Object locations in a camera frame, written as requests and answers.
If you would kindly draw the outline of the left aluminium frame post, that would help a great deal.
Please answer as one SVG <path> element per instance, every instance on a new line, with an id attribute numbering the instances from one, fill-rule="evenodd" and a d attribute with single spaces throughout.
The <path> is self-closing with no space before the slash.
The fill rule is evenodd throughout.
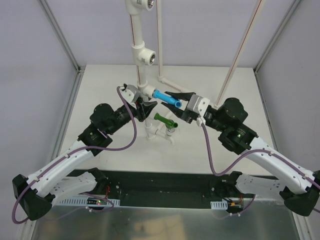
<path id="1" fill-rule="evenodd" d="M 77 61 L 49 3 L 47 0 L 38 0 L 38 4 L 40 5 L 45 17 L 47 18 L 48 23 L 50 24 L 57 40 L 59 41 L 64 53 L 66 54 L 69 62 L 73 66 L 74 70 L 77 73 L 83 73 L 84 72 L 84 67 L 79 64 Z"/>

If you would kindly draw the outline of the right aluminium frame post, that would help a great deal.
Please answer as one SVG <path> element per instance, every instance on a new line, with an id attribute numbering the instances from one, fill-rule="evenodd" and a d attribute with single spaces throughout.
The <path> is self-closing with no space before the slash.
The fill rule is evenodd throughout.
<path id="1" fill-rule="evenodd" d="M 266 61 L 267 57 L 271 54 L 273 48 L 275 47 L 276 43 L 279 41 L 280 37 L 282 36 L 283 32 L 287 28 L 289 22 L 291 21 L 292 17 L 303 3 L 303 0 L 293 0 L 291 5 L 289 6 L 288 10 L 286 11 L 284 17 L 280 21 L 276 31 L 272 35 L 270 41 L 268 42 L 265 50 L 263 51 L 260 59 L 258 60 L 256 66 L 253 68 L 254 75 L 256 76 L 260 69 L 262 68 L 264 62 Z"/>

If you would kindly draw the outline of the blue plastic faucet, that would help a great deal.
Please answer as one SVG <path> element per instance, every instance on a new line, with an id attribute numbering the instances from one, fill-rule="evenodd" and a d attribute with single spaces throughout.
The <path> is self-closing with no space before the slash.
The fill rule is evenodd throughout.
<path id="1" fill-rule="evenodd" d="M 172 96 L 166 95 L 157 89 L 153 92 L 152 97 L 155 99 L 160 99 L 169 105 L 175 106 L 176 108 L 180 108 L 182 106 L 182 103 L 180 100 L 175 99 Z"/>

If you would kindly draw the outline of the white pipe assembly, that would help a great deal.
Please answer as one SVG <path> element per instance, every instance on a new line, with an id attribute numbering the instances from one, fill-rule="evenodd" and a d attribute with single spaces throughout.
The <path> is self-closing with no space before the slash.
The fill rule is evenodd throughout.
<path id="1" fill-rule="evenodd" d="M 187 90 L 186 88 L 176 85 L 174 82 L 171 82 L 164 77 L 162 2 L 160 0 L 126 0 L 124 3 L 130 19 L 132 36 L 131 50 L 133 61 L 136 66 L 137 88 L 140 91 L 142 98 L 144 100 L 147 100 L 148 98 L 152 99 L 154 97 L 154 92 L 156 92 L 156 88 L 148 83 L 146 77 L 146 66 L 153 65 L 155 60 L 158 60 L 158 81 L 173 88 L 174 90 L 185 92 Z M 238 45 L 237 51 L 235 52 L 232 63 L 228 69 L 225 80 L 219 91 L 217 99 L 213 104 L 215 109 L 222 105 L 222 99 L 227 91 L 236 68 L 238 67 L 240 57 L 245 50 L 247 41 L 250 38 L 250 34 L 254 29 L 254 25 L 264 6 L 264 3 L 264 0 L 258 0 L 253 8 L 252 14 Z M 157 52 L 146 47 L 142 34 L 141 14 L 143 11 L 149 12 L 152 9 L 156 9 Z"/>

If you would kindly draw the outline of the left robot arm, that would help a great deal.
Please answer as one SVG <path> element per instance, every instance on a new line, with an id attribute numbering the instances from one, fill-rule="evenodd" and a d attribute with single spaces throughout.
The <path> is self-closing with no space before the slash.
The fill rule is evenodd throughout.
<path id="1" fill-rule="evenodd" d="M 97 105 L 90 116 L 89 126 L 77 140 L 61 155 L 38 171 L 24 176 L 17 175 L 12 180 L 16 199 L 11 219 L 15 224 L 24 223 L 16 219 L 16 211 L 21 207 L 27 220 L 35 221 L 45 216 L 61 200 L 77 194 L 92 191 L 99 195 L 105 191 L 106 177 L 97 168 L 69 180 L 63 180 L 80 164 L 96 157 L 102 151 L 119 152 L 130 148 L 137 139 L 137 124 L 143 122 L 157 106 L 156 101 L 144 102 L 141 97 L 131 101 L 121 98 L 123 105 L 113 110 L 107 103 Z M 123 147 L 110 148 L 111 135 L 127 123 L 132 123 L 133 138 Z"/>

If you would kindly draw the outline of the green plastic faucet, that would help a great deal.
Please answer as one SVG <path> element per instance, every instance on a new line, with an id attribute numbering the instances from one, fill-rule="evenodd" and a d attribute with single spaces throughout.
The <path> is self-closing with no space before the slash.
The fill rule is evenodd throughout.
<path id="1" fill-rule="evenodd" d="M 162 122 L 167 129 L 176 129 L 179 126 L 177 122 L 173 121 L 172 119 L 163 117 L 159 113 L 156 113 L 153 119 Z"/>

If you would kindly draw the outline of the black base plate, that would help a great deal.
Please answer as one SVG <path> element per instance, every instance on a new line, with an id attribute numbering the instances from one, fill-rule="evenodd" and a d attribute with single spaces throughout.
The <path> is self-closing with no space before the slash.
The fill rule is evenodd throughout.
<path id="1" fill-rule="evenodd" d="M 238 173 L 224 176 L 195 173 L 164 173 L 88 170 L 98 178 L 91 194 L 108 195 L 122 207 L 210 209 L 211 202 L 252 198 L 234 186 Z"/>

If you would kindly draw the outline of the front aluminium rail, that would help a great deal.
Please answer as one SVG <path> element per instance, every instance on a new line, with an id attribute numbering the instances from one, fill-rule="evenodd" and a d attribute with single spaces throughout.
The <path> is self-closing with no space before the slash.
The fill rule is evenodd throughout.
<path id="1" fill-rule="evenodd" d="M 56 204 L 77 194 L 92 191 L 97 185 L 96 178 L 91 173 L 85 172 L 78 177 L 62 180 L 55 184 L 48 184 L 48 181 L 45 180 L 42 185 L 37 183 L 35 188 L 37 190 L 36 194 L 40 197 L 53 195 L 53 204 Z M 255 194 L 277 201 L 282 200 L 280 191 L 284 190 L 285 186 L 280 180 L 254 177 L 247 174 L 241 174 L 235 184 L 236 189 L 243 194 Z"/>

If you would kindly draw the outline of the aluminium frame post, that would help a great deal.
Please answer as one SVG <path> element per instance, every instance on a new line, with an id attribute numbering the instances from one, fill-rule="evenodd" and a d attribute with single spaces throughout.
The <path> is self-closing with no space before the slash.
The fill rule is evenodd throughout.
<path id="1" fill-rule="evenodd" d="M 286 11 L 284 17 L 280 21 L 276 31 L 272 35 L 270 41 L 268 42 L 265 50 L 263 51 L 260 59 L 258 60 L 256 66 L 253 68 L 254 75 L 256 76 L 260 69 L 262 68 L 264 62 L 266 61 L 267 57 L 271 54 L 273 48 L 275 47 L 276 43 L 279 41 L 280 37 L 282 36 L 283 32 L 287 28 L 289 22 L 291 21 L 292 17 L 303 3 L 303 0 L 293 0 L 291 5 L 289 6 L 288 10 Z"/>
<path id="2" fill-rule="evenodd" d="M 38 0 L 38 4 L 40 5 L 45 17 L 47 18 L 48 23 L 50 24 L 57 40 L 59 41 L 64 53 L 66 54 L 69 62 L 73 66 L 74 70 L 77 73 L 83 73 L 84 72 L 84 67 L 79 64 L 77 61 L 49 3 L 47 0 Z"/>

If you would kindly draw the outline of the white plastic faucet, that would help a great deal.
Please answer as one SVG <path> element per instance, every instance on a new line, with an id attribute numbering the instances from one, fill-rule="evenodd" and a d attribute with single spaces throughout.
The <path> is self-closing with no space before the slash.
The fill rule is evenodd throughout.
<path id="1" fill-rule="evenodd" d="M 175 140 L 173 138 L 173 135 L 175 133 L 176 129 L 175 128 L 167 128 L 165 130 L 165 132 L 161 132 L 159 129 L 156 131 L 156 135 L 158 137 L 161 137 L 167 141 L 170 142 L 171 145 L 174 145 L 175 144 Z"/>

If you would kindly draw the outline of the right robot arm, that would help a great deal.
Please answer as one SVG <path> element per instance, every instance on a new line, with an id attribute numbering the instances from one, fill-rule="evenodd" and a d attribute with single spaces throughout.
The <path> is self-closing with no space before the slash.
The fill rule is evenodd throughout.
<path id="1" fill-rule="evenodd" d="M 282 202 L 290 211 L 308 217 L 316 210 L 320 197 L 320 173 L 311 171 L 289 160 L 273 149 L 254 130 L 244 124 L 248 113 L 239 99 L 227 98 L 215 109 L 209 99 L 194 92 L 166 92 L 162 104 L 176 117 L 191 123 L 196 121 L 202 128 L 209 166 L 214 176 L 220 177 L 230 171 L 240 160 L 246 158 L 258 164 L 275 179 L 253 177 L 241 172 L 232 172 L 234 180 L 225 184 L 230 197 L 253 194 Z M 216 172 L 213 164 L 207 128 L 220 133 L 218 140 L 238 158 L 224 171 Z"/>

